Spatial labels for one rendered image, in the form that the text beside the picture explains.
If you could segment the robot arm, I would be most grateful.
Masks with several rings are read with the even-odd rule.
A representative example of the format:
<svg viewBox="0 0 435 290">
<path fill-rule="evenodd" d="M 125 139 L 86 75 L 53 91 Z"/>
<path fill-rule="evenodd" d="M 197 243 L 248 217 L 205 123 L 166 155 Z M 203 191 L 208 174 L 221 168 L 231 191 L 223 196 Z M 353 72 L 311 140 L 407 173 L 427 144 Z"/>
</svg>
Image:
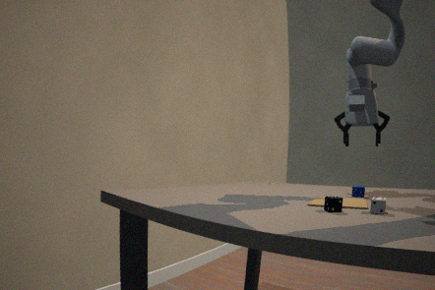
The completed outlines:
<svg viewBox="0 0 435 290">
<path fill-rule="evenodd" d="M 405 26 L 401 13 L 403 0 L 369 0 L 370 4 L 387 15 L 391 21 L 391 31 L 387 40 L 358 36 L 346 51 L 348 90 L 355 87 L 374 89 L 371 65 L 393 65 L 404 46 Z M 371 63 L 371 64 L 362 64 Z M 349 95 L 349 112 L 365 112 L 364 94 Z"/>
</svg>

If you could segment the blue die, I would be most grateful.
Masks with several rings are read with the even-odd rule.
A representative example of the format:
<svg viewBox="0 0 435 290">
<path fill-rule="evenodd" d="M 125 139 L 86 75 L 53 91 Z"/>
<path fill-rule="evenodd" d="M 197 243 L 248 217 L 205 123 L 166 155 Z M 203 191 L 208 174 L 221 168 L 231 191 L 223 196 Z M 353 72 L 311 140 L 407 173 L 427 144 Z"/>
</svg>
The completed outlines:
<svg viewBox="0 0 435 290">
<path fill-rule="evenodd" d="M 364 197 L 365 188 L 364 187 L 352 187 L 352 196 L 356 198 Z"/>
</svg>

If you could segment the tan mat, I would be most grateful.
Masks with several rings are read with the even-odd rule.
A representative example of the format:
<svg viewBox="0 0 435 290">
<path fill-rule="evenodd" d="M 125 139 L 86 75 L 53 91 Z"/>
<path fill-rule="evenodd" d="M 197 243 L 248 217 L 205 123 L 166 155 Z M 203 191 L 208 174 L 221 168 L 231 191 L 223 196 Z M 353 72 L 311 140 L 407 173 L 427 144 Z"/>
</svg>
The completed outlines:
<svg viewBox="0 0 435 290">
<path fill-rule="evenodd" d="M 308 205 L 310 206 L 324 206 L 325 198 L 317 197 Z M 343 199 L 342 208 L 357 208 L 357 209 L 368 209 L 366 200 L 362 199 Z"/>
</svg>

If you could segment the white die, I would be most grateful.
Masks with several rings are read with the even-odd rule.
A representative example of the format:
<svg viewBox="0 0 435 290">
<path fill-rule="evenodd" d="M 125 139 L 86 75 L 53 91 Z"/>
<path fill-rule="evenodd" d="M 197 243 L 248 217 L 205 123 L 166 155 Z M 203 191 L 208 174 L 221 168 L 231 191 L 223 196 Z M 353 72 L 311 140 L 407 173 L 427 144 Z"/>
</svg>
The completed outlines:
<svg viewBox="0 0 435 290">
<path fill-rule="evenodd" d="M 371 200 L 370 213 L 385 214 L 386 198 L 373 198 Z"/>
</svg>

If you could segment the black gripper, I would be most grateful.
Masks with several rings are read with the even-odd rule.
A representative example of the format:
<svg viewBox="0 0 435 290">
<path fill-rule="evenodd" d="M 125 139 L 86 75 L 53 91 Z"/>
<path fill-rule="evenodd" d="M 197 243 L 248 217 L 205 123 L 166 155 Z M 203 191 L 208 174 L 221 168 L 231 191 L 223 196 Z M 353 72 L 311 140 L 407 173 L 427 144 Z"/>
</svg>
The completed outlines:
<svg viewBox="0 0 435 290">
<path fill-rule="evenodd" d="M 349 95 L 350 94 L 364 94 L 365 97 L 365 112 L 349 112 Z M 340 122 L 345 116 L 345 126 Z M 379 116 L 384 119 L 381 126 L 378 125 Z M 378 120 L 377 120 L 378 117 Z M 345 112 L 335 118 L 338 127 L 343 131 L 343 143 L 348 146 L 348 130 L 350 127 L 363 127 L 375 126 L 376 132 L 376 146 L 381 143 L 381 132 L 387 126 L 390 116 L 378 110 L 378 103 L 376 93 L 369 87 L 355 87 L 346 93 L 345 99 Z M 357 125 L 352 125 L 357 124 Z"/>
</svg>

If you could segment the black die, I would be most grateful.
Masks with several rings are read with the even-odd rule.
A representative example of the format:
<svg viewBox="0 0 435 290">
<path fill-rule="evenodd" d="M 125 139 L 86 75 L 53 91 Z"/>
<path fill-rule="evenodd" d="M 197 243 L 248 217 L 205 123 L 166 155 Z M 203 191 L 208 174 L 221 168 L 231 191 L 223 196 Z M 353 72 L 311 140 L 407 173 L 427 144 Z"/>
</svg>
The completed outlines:
<svg viewBox="0 0 435 290">
<path fill-rule="evenodd" d="M 342 212 L 342 198 L 325 197 L 324 210 L 327 212 Z"/>
</svg>

